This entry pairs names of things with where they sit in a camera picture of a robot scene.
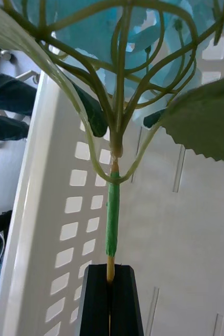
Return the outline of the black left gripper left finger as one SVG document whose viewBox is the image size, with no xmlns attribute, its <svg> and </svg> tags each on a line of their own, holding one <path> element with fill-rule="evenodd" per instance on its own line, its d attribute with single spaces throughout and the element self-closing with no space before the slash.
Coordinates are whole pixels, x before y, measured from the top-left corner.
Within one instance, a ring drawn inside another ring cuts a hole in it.
<svg viewBox="0 0 224 336">
<path fill-rule="evenodd" d="M 109 335 L 105 264 L 89 265 L 84 271 L 76 335 Z"/>
</svg>

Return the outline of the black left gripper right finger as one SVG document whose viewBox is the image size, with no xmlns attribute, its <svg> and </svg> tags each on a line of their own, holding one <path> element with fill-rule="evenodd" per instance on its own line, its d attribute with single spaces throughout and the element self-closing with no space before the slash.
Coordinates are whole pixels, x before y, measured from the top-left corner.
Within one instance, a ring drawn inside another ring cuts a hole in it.
<svg viewBox="0 0 224 336">
<path fill-rule="evenodd" d="M 111 335 L 143 335 L 135 273 L 131 266 L 115 265 L 111 299 Z"/>
</svg>

